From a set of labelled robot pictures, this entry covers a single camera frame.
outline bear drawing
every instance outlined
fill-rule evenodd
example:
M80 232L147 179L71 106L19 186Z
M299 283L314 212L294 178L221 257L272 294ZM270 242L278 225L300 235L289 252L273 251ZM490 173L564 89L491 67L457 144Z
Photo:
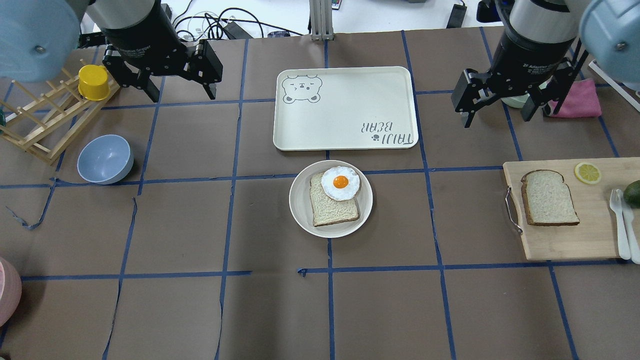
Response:
M284 89L283 100L287 104L296 100L318 102L320 101L320 86L322 86L322 79L317 76L313 78L308 76L295 76L290 78L287 76L282 82L282 88Z

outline lemon half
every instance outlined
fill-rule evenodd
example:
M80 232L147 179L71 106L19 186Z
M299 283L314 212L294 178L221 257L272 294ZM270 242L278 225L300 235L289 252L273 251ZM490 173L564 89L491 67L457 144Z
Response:
M575 166L573 173L585 184L597 184L602 178L600 169L592 163L579 163Z

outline knife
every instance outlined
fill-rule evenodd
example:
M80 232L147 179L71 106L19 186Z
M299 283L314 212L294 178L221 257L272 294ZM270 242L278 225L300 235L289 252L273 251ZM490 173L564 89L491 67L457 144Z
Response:
M622 198L618 195L618 189L611 190L609 207L616 214L616 224L618 228L618 255L620 255L624 260L629 260L631 258L631 253L629 249L629 241L627 240L625 223L622 219L622 202Z
M620 189L616 189L619 199L622 204L622 215L625 219L625 229L627 230L627 240L629 241L629 250L631 252L631 261L636 264L640 264L640 247L638 247L638 241L634 232L633 221L634 211L629 204L624 201L623 192Z

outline egg white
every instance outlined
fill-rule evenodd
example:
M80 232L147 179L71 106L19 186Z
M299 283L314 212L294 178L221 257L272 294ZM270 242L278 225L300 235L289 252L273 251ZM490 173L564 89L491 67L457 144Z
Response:
M341 189L333 185L333 180L338 176L344 176L349 184ZM360 189L360 176L350 167L333 167L325 171L322 176L322 189L324 193L336 201L353 199Z

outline brown tabletop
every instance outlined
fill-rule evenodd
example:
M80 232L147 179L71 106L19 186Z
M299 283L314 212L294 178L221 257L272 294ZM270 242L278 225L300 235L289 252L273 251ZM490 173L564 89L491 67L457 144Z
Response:
M463 68L489 67L501 32L217 41L225 70L215 101L175 77L155 79L158 104L121 89L57 167L0 142L0 206L43 220L29 231L0 211L0 256L24 287L0 356L637 358L640 267L526 261L504 209L502 164L640 156L640 115L595 77L600 118L525 123L496 102L464 129L452 88ZM99 62L99 50L74 52L67 68ZM412 74L418 145L275 148L278 73L389 65ZM0 96L29 102L7 79ZM114 186L86 184L77 156L106 133L129 141L133 171ZM306 233L288 205L296 174L326 158L358 167L374 190L368 221L338 239Z

